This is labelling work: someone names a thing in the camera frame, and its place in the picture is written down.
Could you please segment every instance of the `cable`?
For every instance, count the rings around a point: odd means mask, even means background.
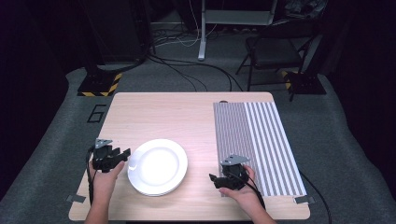
[[[181,61],[181,60],[173,60],[173,59],[164,59],[164,58],[160,58],[160,57],[155,56],[155,55],[149,55],[149,56],[151,56],[153,58],[156,58],[158,60],[162,60],[162,61],[169,61],[169,62],[175,62],[175,63],[187,63],[187,64],[171,64],[171,63],[169,63],[170,65],[173,65],[173,66],[201,65],[201,66],[207,66],[207,67],[215,68],[215,69],[219,70],[220,72],[222,72],[228,78],[229,83],[230,83],[230,91],[233,90],[233,83],[231,82],[231,79],[236,83],[236,85],[238,86],[239,90],[243,91],[242,87],[239,85],[239,83],[236,81],[236,79],[233,76],[231,76],[231,74],[229,74],[227,71],[225,71],[222,68],[216,67],[215,65],[211,65],[211,64],[207,64],[207,63],[195,63],[195,62],[188,62],[188,61]]]
[[[90,193],[90,204],[93,202],[93,179],[91,179],[91,171],[90,171],[90,159],[93,153],[94,147],[90,147],[87,151],[87,155],[85,157],[87,176],[88,176],[88,188]]]
[[[179,43],[187,43],[187,42],[195,41],[195,40],[181,40],[181,39],[176,38],[176,37],[175,37],[175,39],[177,39],[178,41],[174,41],[174,42],[165,42],[165,43],[156,45],[155,47],[157,48],[157,47],[164,46],[164,45],[169,45],[169,44],[179,44]]]
[[[324,206],[326,207],[326,211],[327,211],[327,216],[329,217],[329,223],[332,223],[332,214],[330,213],[330,208],[329,205],[327,205],[326,200],[324,200],[323,195],[320,193],[320,191],[317,189],[317,187],[315,187],[315,185],[308,179],[308,177],[306,177],[305,174],[303,174],[303,172],[300,172],[300,175],[303,176],[303,178],[312,186],[312,188],[317,192],[317,194],[319,195],[320,199],[323,201]]]
[[[194,18],[194,21],[195,21],[195,27],[197,28],[197,37],[196,37],[196,39],[194,40],[194,42],[193,42],[192,44],[190,44],[190,45],[185,45],[185,44],[183,44],[182,41],[180,41],[180,43],[181,43],[184,47],[191,47],[191,46],[194,45],[196,42],[198,42],[198,40],[200,39],[200,38],[199,38],[200,32],[199,32],[198,22],[197,22],[197,20],[196,20],[196,18],[195,18],[195,15],[194,15],[193,10],[192,10],[191,0],[189,0],[189,3],[190,3],[191,14],[192,14],[192,16],[193,16],[193,18]]]
[[[206,87],[206,85],[205,85],[202,81],[200,81],[199,79],[197,79],[197,78],[195,78],[195,77],[188,76],[188,75],[186,75],[186,74],[184,74],[184,73],[178,71],[176,68],[172,67],[172,64],[166,63],[163,59],[158,58],[159,60],[161,60],[160,62],[157,62],[157,61],[153,60],[153,59],[150,58],[149,56],[148,56],[148,59],[151,60],[151,61],[153,61],[153,62],[155,62],[155,63],[165,64],[165,65],[167,65],[168,67],[170,67],[170,68],[172,68],[173,70],[175,70],[179,75],[181,75],[183,78],[185,78],[187,81],[190,82],[190,84],[194,87],[194,90],[195,90],[195,91],[197,91],[195,85],[194,85],[187,77],[192,78],[192,79],[198,81],[199,83],[201,83],[201,84],[204,86],[205,90],[207,91],[207,87]]]
[[[160,45],[161,45],[163,43],[166,43],[165,41],[167,41],[168,39],[180,39],[180,38],[184,38],[186,36],[189,36],[188,33],[183,31],[183,26],[182,25],[181,25],[181,28],[182,28],[181,32],[176,30],[176,27],[174,29],[157,29],[157,30],[153,30],[152,33],[155,34],[155,37],[158,37],[156,40],[153,41],[153,45],[158,44],[158,43],[160,43]],[[168,35],[167,32],[178,32],[178,34]]]
[[[237,176],[237,175],[235,175],[235,174],[233,174],[233,173],[231,173],[231,172],[229,173],[229,175],[232,175],[233,177],[235,177],[235,178],[237,178],[238,180],[244,182],[244,183],[245,183],[246,185],[248,185],[251,189],[253,189],[253,191],[256,193],[257,197],[259,198],[260,204],[261,204],[262,207],[265,209],[265,203],[264,203],[264,199],[262,198],[262,194],[261,194],[260,191],[258,190],[256,183],[254,183],[254,181],[253,181],[251,178],[249,178],[249,179],[251,180],[251,182],[254,184],[254,186],[255,186],[256,188],[254,188],[254,187],[251,186],[247,181],[245,181],[245,180],[239,178],[239,176]]]

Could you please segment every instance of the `gray carpet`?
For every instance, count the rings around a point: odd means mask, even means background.
[[[225,35],[209,40],[206,60],[233,74],[244,54],[245,35]],[[156,48],[157,55],[169,59],[197,62],[199,44],[184,47],[169,44]],[[108,65],[106,69],[122,67]],[[228,78],[207,66],[178,66],[182,73],[195,77],[208,91],[229,91]],[[247,69],[234,76],[246,89]],[[103,120],[87,123],[96,105],[107,112],[112,97],[77,96],[85,70],[67,75],[69,92],[31,159],[26,163],[7,195],[0,202],[0,223],[73,223],[68,218],[71,203],[85,168],[86,150],[99,134]],[[396,202],[379,171],[366,159],[358,142],[348,130],[343,109],[325,76],[319,75],[326,95],[289,94],[283,85],[254,87],[274,95],[279,115],[290,141],[297,165],[323,194],[333,223],[396,223]],[[195,79],[192,84],[166,65],[145,61],[124,72],[119,91],[205,91]],[[233,91],[239,91],[233,82]],[[296,223],[327,223],[327,212],[314,189],[304,181],[316,203],[310,205],[311,217]]]

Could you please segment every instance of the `human arm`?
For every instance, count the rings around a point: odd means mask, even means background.
[[[109,173],[96,172],[90,162],[90,174],[93,178],[93,201],[91,209],[85,219],[86,224],[101,224],[108,222],[108,207],[111,195],[116,186],[117,176],[124,167],[125,162],[121,161]]]
[[[244,165],[244,168],[248,172],[249,181],[251,186],[253,185],[252,180],[254,179],[254,171],[249,167]],[[227,188],[220,188],[220,193],[233,198],[239,204],[239,206],[244,210],[244,212],[251,218],[255,224],[269,224],[276,223],[262,207],[256,192],[249,186],[244,186],[240,190],[232,190]]]

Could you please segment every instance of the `finger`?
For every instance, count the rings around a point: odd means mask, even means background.
[[[244,165],[244,168],[247,170],[248,173],[248,177],[250,177],[251,179],[254,179],[254,171],[250,168],[250,166],[248,165]]]
[[[225,196],[231,197],[233,198],[235,192],[231,189],[227,189],[227,188],[219,188],[219,192],[224,194]]]
[[[117,166],[114,167],[114,169],[111,171],[111,174],[117,177],[117,175],[119,175],[119,173],[123,169],[124,165],[125,165],[125,161],[120,161],[119,164],[117,164]]]

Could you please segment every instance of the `yellow and black hazard tape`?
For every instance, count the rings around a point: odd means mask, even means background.
[[[286,81],[285,82],[286,90],[289,90],[291,84],[290,84],[290,79],[287,77],[288,72],[287,71],[282,71],[281,74],[282,74],[282,77],[284,78],[284,80]]]
[[[117,74],[108,91],[79,91],[78,96],[111,96],[119,85],[122,74]]]

